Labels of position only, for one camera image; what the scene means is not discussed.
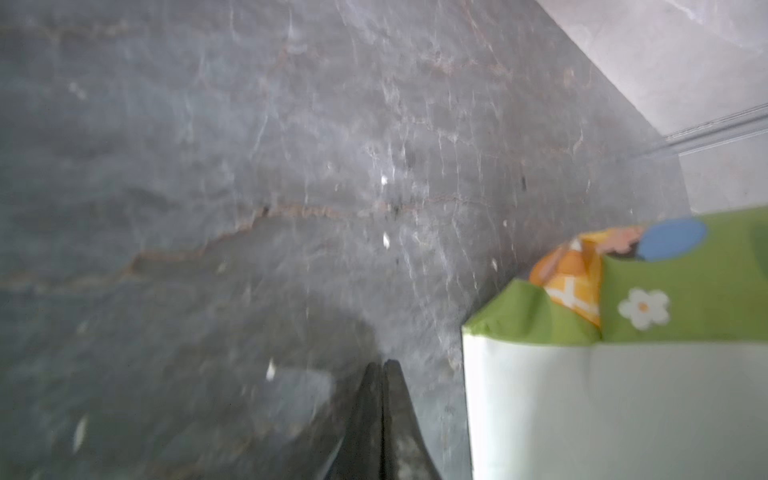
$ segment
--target white debris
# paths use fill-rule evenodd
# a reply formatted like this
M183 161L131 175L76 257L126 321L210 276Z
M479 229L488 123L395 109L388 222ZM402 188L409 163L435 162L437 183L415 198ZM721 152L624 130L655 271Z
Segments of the white debris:
M76 81L69 82L68 90L80 101L83 101L88 97L88 94L85 93L85 90L83 90Z
M250 282L245 286L245 290L243 290L243 295L240 297L243 300L243 304L250 305L250 299L251 299L251 287Z
M306 43L304 45L291 45L291 44L288 44L286 46L286 53L291 54L291 55L301 55L302 53L304 53L307 50L308 47L309 47L309 45L307 45Z
M77 453L85 440L85 433L88 430L88 415L83 415L78 422L78 426L74 429L74 436L72 437L72 453Z
M266 368L266 380L271 382L275 379L275 362L270 359L270 365Z

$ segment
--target gray marble floor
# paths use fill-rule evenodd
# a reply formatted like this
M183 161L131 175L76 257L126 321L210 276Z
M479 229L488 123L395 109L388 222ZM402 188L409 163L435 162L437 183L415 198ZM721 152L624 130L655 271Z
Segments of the gray marble floor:
M468 478L460 325L689 211L532 0L11 0L0 38L3 478L312 478L386 358Z

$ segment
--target white flower print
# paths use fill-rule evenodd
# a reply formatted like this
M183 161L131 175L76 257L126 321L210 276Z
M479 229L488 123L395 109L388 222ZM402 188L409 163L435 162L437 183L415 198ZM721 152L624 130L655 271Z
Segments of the white flower print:
M639 288L629 291L629 297L619 303L619 313L629 319L632 326L638 330L647 330L654 324L667 325L670 314L667 306L670 299L660 290L646 292Z

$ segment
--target blue circle print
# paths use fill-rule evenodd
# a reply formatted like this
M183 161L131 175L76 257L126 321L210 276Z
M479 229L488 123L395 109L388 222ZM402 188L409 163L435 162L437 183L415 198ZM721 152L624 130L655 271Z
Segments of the blue circle print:
M645 230L637 244L637 256L647 262L681 257L707 236L707 225L687 218L658 223Z

